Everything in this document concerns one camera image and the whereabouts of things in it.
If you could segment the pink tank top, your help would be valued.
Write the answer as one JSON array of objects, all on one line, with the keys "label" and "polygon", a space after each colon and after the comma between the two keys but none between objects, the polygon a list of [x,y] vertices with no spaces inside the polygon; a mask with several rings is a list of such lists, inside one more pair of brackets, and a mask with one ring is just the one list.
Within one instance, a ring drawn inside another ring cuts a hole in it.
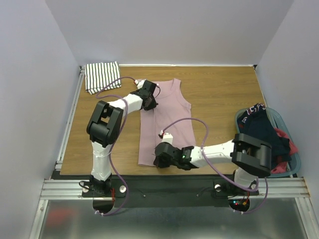
[{"label": "pink tank top", "polygon": [[[141,111],[141,130],[138,165],[153,166],[155,147],[161,142],[158,136],[161,130],[172,122],[191,117],[191,103],[182,95],[181,81],[156,82],[159,89],[155,90],[158,105],[149,111]],[[195,146],[196,140],[192,121],[183,120],[168,128],[173,136],[172,145],[177,148]]]}]

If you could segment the black white striped tank top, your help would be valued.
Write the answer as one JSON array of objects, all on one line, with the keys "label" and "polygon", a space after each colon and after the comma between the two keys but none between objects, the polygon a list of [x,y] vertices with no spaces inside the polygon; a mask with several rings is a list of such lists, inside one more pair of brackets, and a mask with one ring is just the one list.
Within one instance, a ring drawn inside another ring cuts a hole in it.
[{"label": "black white striped tank top", "polygon": [[85,90],[93,95],[102,90],[111,90],[122,86],[118,63],[90,63],[85,65]]}]

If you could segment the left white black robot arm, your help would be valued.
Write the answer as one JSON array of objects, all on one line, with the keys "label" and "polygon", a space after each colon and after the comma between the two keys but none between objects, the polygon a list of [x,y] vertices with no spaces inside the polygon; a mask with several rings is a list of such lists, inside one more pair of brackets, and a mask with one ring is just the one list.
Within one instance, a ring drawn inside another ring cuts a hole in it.
[{"label": "left white black robot arm", "polygon": [[85,193],[103,197],[111,192],[110,155],[128,114],[152,110],[157,106],[154,92],[158,85],[148,80],[135,81],[137,90],[116,101],[99,101],[87,125],[93,148],[93,168],[88,183],[81,183]]}]

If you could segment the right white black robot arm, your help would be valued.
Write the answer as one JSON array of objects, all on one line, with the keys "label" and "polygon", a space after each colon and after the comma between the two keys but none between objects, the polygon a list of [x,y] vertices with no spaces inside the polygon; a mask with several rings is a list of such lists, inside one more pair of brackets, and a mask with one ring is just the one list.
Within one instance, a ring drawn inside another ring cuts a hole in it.
[{"label": "right white black robot arm", "polygon": [[[209,165],[230,184],[229,188],[234,194],[258,191],[259,179],[271,175],[272,146],[246,134],[236,134],[233,140],[211,146],[188,146],[179,149],[174,147],[172,142],[173,136],[164,133],[161,143],[155,147],[154,166],[157,168],[175,166],[187,171]],[[233,179],[219,172],[214,166],[227,162],[238,166]]]}]

